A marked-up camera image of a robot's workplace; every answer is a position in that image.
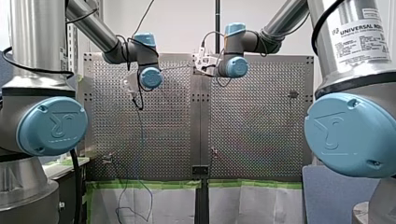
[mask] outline green tape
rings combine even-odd
[[[137,180],[112,180],[112,181],[94,181],[88,182],[89,189],[124,189],[128,183],[127,189],[143,189],[144,186]],[[198,189],[200,188],[200,181],[143,181],[149,189]]]
[[[201,187],[201,181],[143,181],[142,182],[149,189],[198,189]],[[92,181],[87,182],[87,223],[91,223],[92,213],[92,195],[97,189],[124,189],[126,180],[111,180],[111,181]],[[137,180],[128,180],[128,189],[143,189],[143,185]]]
[[[91,224],[92,195],[93,195],[93,189],[87,188],[85,198],[87,199],[87,223],[88,224]]]
[[[300,182],[277,182],[277,181],[264,181],[264,180],[210,180],[210,188],[240,188],[242,186],[251,186],[257,188],[268,189],[302,189],[303,184]]]

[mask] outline pegboard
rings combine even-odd
[[[313,58],[247,59],[245,77],[227,88],[210,84],[210,176],[298,180],[311,160],[304,117],[313,102]]]
[[[191,179],[191,56],[161,57],[163,84],[143,92],[144,110],[139,111],[143,129],[131,96],[121,85],[122,79],[135,74],[137,65],[133,63],[128,72],[125,64],[108,64],[100,53],[86,54],[84,61],[85,84],[79,86],[84,89],[81,98],[92,126],[85,154],[94,158],[88,178],[139,174],[148,180]],[[103,157],[109,154],[114,161],[104,163]]]
[[[143,93],[142,143],[134,103],[121,86],[136,64],[127,72],[125,64],[105,63],[100,53],[86,54],[78,98],[91,124],[88,178],[186,180],[193,165],[210,165],[211,178],[299,180],[311,155],[304,116],[313,101],[313,58],[247,59],[247,76],[221,88],[213,78],[192,75],[190,55],[161,55],[164,82]],[[114,162],[103,163],[110,153]]]

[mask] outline light blue joint cap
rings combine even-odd
[[[247,26],[242,23],[242,22],[233,22],[228,24],[225,27],[225,35],[226,36],[230,36],[230,35],[236,35],[239,34],[241,32],[245,32],[247,29]]]
[[[52,97],[23,116],[16,137],[26,154],[58,156],[78,144],[87,126],[87,114],[81,104],[69,97]]]
[[[248,72],[248,61],[243,57],[233,57],[227,62],[227,77],[244,77]]]
[[[348,93],[326,95],[309,109],[304,130],[315,155],[341,175],[396,174],[396,120],[370,100]]]
[[[145,68],[140,74],[140,84],[148,89],[155,89],[163,83],[163,75],[155,67]]]
[[[143,44],[155,48],[155,39],[152,33],[135,34],[134,39]]]

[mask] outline white wall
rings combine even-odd
[[[104,0],[105,22],[117,34],[131,35],[146,10],[150,0]],[[223,0],[221,1],[221,31],[225,25],[242,21],[248,29],[260,31],[271,20],[286,0]],[[389,45],[396,59],[396,43],[393,30],[396,23],[394,0],[377,0],[384,26],[389,34]],[[215,29],[214,0],[166,0],[155,1],[140,32],[155,34],[159,52],[194,52],[203,36]],[[312,26],[308,21],[299,31],[289,36],[279,54],[314,55],[310,37]],[[214,36],[208,38],[207,46],[213,47]],[[318,60],[315,69],[315,87],[321,82]]]

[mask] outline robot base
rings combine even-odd
[[[359,203],[353,208],[352,224],[396,223],[396,179],[382,179],[370,202]]]
[[[58,183],[47,179],[38,158],[1,162],[0,183],[1,223],[58,223]]]

